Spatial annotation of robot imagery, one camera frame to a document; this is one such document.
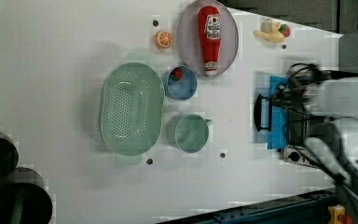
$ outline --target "toy fruit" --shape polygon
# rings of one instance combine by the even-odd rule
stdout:
[[[272,43],[281,43],[284,40],[284,35],[279,32],[279,29],[281,28],[281,24],[278,22],[273,21],[265,21],[263,25],[263,30],[268,31],[269,29],[266,28],[266,25],[270,24],[270,31],[271,32],[263,32],[263,31],[257,31],[254,30],[254,34],[260,38],[263,38],[269,42]]]
[[[281,28],[279,28],[278,31],[281,32],[281,34],[283,34],[284,37],[290,35],[290,27],[286,24],[281,25]]]
[[[168,31],[158,31],[154,36],[155,44],[160,49],[167,49],[172,45],[173,37]]]
[[[182,78],[182,69],[175,68],[170,73],[170,80],[179,81]]]

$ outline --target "yellow object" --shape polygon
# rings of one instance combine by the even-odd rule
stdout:
[[[342,205],[329,206],[328,210],[331,214],[331,219],[328,224],[343,224],[339,221],[339,217],[345,215],[345,207]]]
[[[279,32],[280,28],[281,24],[279,22],[272,22],[269,20],[264,23],[263,31],[254,30],[254,34],[272,43],[282,43],[284,36]]]

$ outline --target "ketchup label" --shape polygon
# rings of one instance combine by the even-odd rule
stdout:
[[[216,62],[208,62],[205,64],[206,70],[216,70],[217,69],[217,63]]]
[[[219,14],[208,15],[205,24],[205,33],[209,39],[220,39]]]

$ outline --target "round plate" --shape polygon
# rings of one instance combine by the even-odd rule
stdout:
[[[196,74],[205,75],[205,65],[199,38],[199,11],[206,6],[219,10],[222,37],[220,40],[217,75],[224,73],[237,56],[239,38],[237,24],[225,6],[214,0],[199,0],[188,6],[177,27],[177,46],[183,61]]]

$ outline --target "ketchup bottle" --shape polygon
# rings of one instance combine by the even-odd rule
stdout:
[[[199,35],[206,75],[217,75],[220,49],[220,16],[216,7],[203,7],[199,12]]]

